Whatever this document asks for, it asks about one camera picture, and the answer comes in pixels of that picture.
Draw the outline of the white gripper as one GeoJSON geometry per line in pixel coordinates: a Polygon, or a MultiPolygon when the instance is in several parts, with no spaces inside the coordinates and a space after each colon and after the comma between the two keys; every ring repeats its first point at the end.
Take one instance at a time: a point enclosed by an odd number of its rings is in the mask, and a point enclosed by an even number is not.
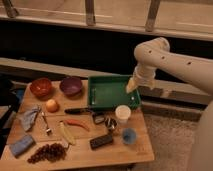
{"type": "Polygon", "coordinates": [[[147,65],[137,65],[133,72],[133,78],[130,78],[126,85],[126,93],[129,94],[139,86],[154,88],[156,69],[147,65]]]}

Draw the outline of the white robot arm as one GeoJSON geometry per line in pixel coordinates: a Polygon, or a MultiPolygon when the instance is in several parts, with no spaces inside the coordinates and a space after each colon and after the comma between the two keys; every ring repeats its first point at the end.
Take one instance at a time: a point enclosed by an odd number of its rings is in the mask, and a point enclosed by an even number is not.
{"type": "Polygon", "coordinates": [[[163,37],[138,44],[134,56],[137,66],[127,93],[143,85],[153,88],[155,71],[161,69],[212,97],[199,120],[187,171],[213,171],[213,60],[171,53],[163,37]]]}

